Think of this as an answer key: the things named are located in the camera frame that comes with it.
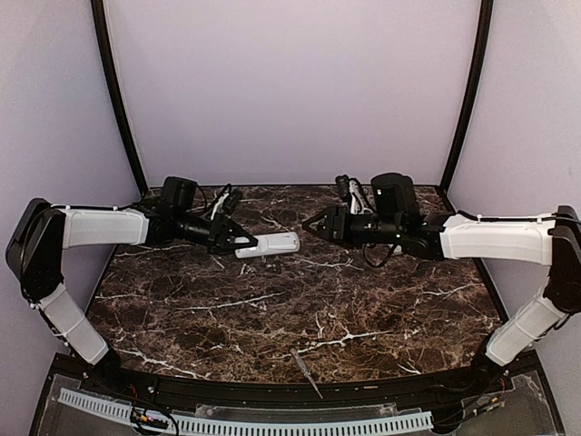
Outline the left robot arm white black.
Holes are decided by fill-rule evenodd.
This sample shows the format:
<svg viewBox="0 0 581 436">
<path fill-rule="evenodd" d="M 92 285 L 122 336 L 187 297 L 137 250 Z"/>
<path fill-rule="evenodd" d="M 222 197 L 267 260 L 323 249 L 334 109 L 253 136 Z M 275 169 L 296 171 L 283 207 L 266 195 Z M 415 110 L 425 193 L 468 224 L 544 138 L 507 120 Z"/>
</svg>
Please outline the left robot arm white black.
<svg viewBox="0 0 581 436">
<path fill-rule="evenodd" d="M 118 245 L 155 246 L 184 241 L 214 255 L 255 248 L 258 237 L 236 223 L 232 211 L 241 191 L 225 185 L 199 212 L 192 210 L 198 184 L 167 177 L 159 195 L 117 206 L 57 205 L 36 197 L 26 206 L 5 251 L 6 263 L 25 300 L 78 358 L 94 368 L 92 379 L 109 396 L 128 388 L 113 346 L 86 316 L 88 304 L 70 283 L 86 280 L 74 271 L 74 255 L 89 272 L 90 254 L 106 255 Z"/>
</svg>

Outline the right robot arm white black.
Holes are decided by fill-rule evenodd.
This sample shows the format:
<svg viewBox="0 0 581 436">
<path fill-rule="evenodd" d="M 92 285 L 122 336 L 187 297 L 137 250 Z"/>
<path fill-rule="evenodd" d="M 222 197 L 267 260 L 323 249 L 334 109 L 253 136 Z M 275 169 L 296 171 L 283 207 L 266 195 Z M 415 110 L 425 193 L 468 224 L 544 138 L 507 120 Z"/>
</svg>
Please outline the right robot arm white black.
<svg viewBox="0 0 581 436">
<path fill-rule="evenodd" d="M 412 179 L 401 173 L 373 177 L 371 198 L 355 178 L 340 175 L 335 183 L 342 203 L 302 225 L 329 243 L 361 250 L 387 245 L 432 261 L 492 259 L 548 267 L 547 283 L 479 346 L 463 375 L 469 392 L 485 392 L 525 348 L 580 312 L 580 220 L 572 207 L 520 217 L 424 214 Z"/>
</svg>

